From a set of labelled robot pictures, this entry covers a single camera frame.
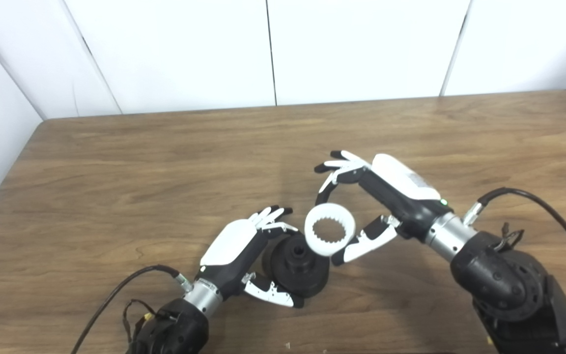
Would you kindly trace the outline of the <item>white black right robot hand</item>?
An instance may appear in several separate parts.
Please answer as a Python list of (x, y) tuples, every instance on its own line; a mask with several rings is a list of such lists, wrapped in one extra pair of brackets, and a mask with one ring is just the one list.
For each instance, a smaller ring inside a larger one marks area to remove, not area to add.
[(317, 205), (325, 204), (340, 184), (358, 184), (389, 211), (344, 242), (331, 255), (332, 264), (347, 264), (397, 236), (417, 239), (447, 261), (454, 257), (454, 237), (446, 227), (455, 215), (422, 177), (387, 154), (377, 154), (370, 163), (345, 150), (333, 150), (331, 156), (331, 161), (314, 168), (317, 174), (328, 173), (317, 194)]

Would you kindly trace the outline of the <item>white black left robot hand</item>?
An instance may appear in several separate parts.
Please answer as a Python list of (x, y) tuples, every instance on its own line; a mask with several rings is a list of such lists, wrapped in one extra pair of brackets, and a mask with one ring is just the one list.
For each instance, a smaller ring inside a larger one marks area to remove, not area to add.
[(281, 220), (292, 213), (290, 207), (268, 206), (246, 219), (227, 224), (200, 260), (195, 291), (205, 289), (207, 296), (218, 304), (244, 293), (279, 306), (303, 308), (303, 298), (266, 275), (251, 271), (269, 242), (281, 235), (299, 233), (297, 227)]

